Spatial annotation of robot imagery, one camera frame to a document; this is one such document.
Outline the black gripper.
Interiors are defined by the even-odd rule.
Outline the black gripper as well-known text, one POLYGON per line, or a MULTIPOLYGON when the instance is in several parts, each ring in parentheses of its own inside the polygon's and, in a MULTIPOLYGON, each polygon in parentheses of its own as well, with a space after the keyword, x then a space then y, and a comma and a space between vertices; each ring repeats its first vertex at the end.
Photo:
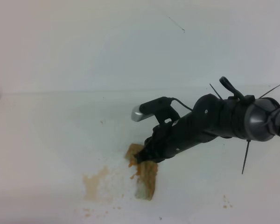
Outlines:
POLYGON ((233 99, 220 100, 212 94, 198 99, 191 112, 179 120, 170 119, 153 128, 144 148, 134 157, 137 163, 160 163, 191 147, 208 143, 217 137, 233 137, 231 118, 233 99))

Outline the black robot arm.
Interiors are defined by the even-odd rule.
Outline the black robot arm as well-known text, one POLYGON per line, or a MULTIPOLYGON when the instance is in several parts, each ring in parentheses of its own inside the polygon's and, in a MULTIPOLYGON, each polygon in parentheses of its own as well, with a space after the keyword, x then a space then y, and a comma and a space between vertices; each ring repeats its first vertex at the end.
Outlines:
POLYGON ((247 95, 221 100, 207 94, 182 117, 171 106, 172 101, 161 97, 133 109, 133 121, 155 116, 159 122, 136 154, 137 163, 159 163, 217 137, 265 142, 280 136, 280 104, 273 98, 247 95))

